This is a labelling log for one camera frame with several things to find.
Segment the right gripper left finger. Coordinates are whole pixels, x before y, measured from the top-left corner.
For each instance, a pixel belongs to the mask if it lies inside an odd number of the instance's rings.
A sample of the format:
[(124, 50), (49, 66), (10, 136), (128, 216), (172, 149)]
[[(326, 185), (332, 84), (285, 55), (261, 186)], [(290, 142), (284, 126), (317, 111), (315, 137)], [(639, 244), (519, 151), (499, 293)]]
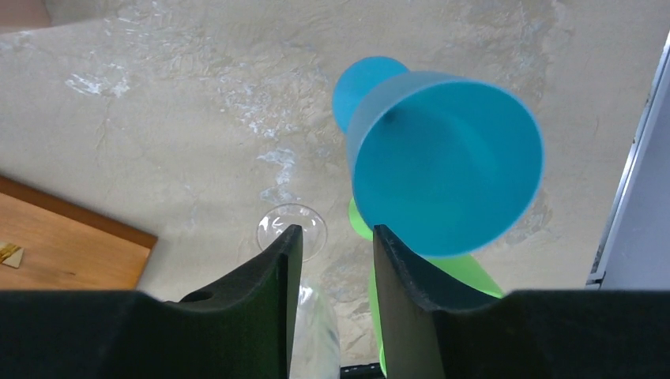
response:
[(141, 291), (3, 291), (4, 378), (286, 378), (303, 230), (178, 302)]

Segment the green plastic goblet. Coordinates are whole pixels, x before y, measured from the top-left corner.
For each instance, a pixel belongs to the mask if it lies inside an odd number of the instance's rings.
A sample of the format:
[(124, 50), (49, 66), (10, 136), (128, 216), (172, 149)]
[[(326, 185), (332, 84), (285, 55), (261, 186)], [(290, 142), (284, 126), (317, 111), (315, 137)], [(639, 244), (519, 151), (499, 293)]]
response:
[[(356, 233), (373, 241), (373, 231), (364, 223), (353, 198), (349, 202), (348, 218)], [(494, 298), (501, 298), (504, 295), (499, 285), (469, 254), (427, 259), (415, 253), (408, 254), (402, 255), (401, 263), (409, 268), (411, 278), (418, 280), (419, 289), (424, 293), (427, 292), (428, 298), (440, 305), (448, 303), (448, 307), (456, 310), (470, 310), (491, 303)], [(386, 353), (382, 337), (374, 263), (369, 278), (368, 297), (378, 347), (379, 366), (382, 375), (386, 378)]]

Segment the small clear goblet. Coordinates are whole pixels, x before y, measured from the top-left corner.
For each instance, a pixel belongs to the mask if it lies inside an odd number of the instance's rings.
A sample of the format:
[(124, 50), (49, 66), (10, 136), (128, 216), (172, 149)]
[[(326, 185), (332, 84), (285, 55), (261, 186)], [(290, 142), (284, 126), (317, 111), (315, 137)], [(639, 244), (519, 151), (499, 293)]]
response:
[[(268, 247), (291, 225), (303, 229), (303, 262), (309, 261), (326, 244), (327, 226), (312, 208), (296, 203), (278, 205), (259, 221), (257, 242)], [(339, 378), (340, 340), (337, 317), (328, 296), (314, 281), (299, 282), (290, 378)]]

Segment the blue plastic goblet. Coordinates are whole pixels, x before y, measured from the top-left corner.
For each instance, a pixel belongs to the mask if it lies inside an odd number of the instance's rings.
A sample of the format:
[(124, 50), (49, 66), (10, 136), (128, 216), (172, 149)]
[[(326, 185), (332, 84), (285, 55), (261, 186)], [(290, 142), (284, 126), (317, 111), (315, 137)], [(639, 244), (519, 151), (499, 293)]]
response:
[(495, 84), (374, 56), (341, 74), (332, 110), (345, 137), (353, 227), (388, 227), (420, 256), (491, 244), (540, 189), (540, 125)]

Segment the wooden rack base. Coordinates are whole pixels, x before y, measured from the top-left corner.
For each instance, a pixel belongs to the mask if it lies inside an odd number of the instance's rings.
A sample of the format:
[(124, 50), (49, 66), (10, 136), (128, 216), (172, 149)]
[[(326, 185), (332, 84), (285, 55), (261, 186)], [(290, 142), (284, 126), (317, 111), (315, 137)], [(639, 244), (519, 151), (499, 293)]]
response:
[(3, 290), (133, 290), (157, 238), (2, 177), (1, 242), (24, 248)]

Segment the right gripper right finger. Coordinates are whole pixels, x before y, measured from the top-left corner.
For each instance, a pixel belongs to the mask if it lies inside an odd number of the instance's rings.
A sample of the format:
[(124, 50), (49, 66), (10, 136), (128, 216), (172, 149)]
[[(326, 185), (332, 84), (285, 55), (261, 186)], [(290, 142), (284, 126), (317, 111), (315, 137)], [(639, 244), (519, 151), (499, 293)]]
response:
[(666, 291), (523, 290), (470, 310), (433, 302), (374, 228), (389, 378), (666, 378)]

